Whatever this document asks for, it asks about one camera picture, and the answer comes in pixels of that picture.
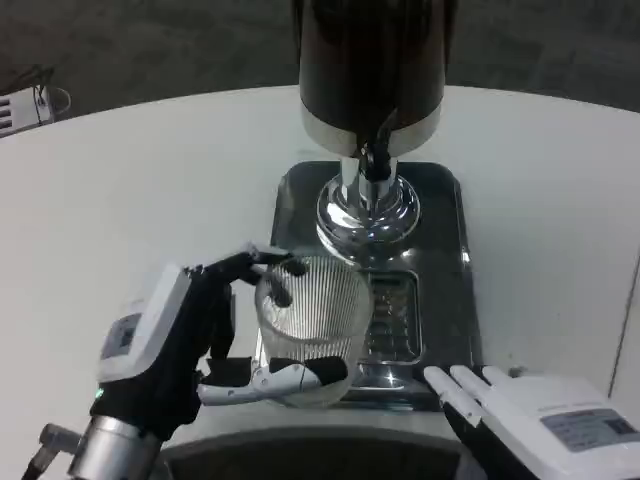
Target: white robotic hand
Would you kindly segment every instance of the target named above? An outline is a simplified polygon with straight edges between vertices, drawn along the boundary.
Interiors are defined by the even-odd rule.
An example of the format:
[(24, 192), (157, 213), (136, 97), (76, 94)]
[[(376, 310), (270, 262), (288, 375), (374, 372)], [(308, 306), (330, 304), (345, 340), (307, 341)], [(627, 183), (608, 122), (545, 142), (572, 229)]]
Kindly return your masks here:
[(427, 367), (424, 377), (489, 479), (640, 479), (640, 433), (587, 382), (479, 373)]

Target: label sticker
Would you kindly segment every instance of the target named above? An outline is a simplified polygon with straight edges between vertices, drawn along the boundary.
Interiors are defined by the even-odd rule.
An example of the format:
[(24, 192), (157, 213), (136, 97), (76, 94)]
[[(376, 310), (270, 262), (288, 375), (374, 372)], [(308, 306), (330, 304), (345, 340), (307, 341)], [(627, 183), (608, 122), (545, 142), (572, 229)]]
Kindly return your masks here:
[(540, 421), (572, 452), (640, 442), (640, 433), (609, 408), (550, 415)]

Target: white fingertip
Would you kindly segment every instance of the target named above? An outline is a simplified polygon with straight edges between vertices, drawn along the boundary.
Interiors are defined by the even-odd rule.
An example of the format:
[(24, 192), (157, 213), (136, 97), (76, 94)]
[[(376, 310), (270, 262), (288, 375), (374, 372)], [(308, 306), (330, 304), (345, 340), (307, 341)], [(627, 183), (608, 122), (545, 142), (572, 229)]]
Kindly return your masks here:
[(481, 380), (469, 368), (462, 365), (451, 367), (451, 376), (460, 384), (462, 389), (482, 403), (482, 399), (489, 392), (489, 385)]
[(491, 383), (491, 385), (503, 385), (507, 382), (511, 382), (513, 378), (504, 373), (498, 367), (484, 367), (482, 374)]
[(440, 397), (442, 404), (451, 405), (467, 422), (477, 427), (484, 413), (482, 408), (451, 377), (438, 367), (424, 369), (424, 378)]

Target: metal base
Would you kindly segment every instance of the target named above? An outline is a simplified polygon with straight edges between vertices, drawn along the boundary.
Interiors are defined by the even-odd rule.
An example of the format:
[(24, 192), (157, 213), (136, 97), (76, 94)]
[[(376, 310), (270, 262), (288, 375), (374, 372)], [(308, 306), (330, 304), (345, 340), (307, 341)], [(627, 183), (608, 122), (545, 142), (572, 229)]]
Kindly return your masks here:
[(320, 192), (317, 215), (322, 244), (343, 258), (356, 256), (366, 244), (402, 240), (418, 223), (420, 202), (402, 177), (395, 179), (389, 194), (379, 202), (375, 217), (366, 218), (363, 209), (350, 208), (342, 190), (341, 175), (337, 175)]
[[(273, 245), (328, 254), (316, 209), (321, 190), (338, 173), (335, 161), (300, 163), (287, 172), (278, 189)], [(438, 399), (424, 382), (424, 367), (481, 363), (459, 184), (432, 163), (399, 163), (397, 173), (413, 187), (420, 218), (402, 240), (363, 246), (347, 259), (368, 273), (376, 309), (359, 375), (340, 407), (435, 410)]]

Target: coffee machine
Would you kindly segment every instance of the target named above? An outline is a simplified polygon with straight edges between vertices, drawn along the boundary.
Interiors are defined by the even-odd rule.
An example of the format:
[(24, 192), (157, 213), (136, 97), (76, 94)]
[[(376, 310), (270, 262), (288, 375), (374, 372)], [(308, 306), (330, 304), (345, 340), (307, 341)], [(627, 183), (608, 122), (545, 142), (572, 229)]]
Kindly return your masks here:
[[(456, 0), (293, 0), (301, 117), (333, 157), (278, 188), (272, 244), (367, 275), (374, 313), (340, 406), (437, 408), (420, 372), (481, 363), (460, 185), (403, 162), (434, 133)], [(264, 363), (261, 341), (257, 355)]]

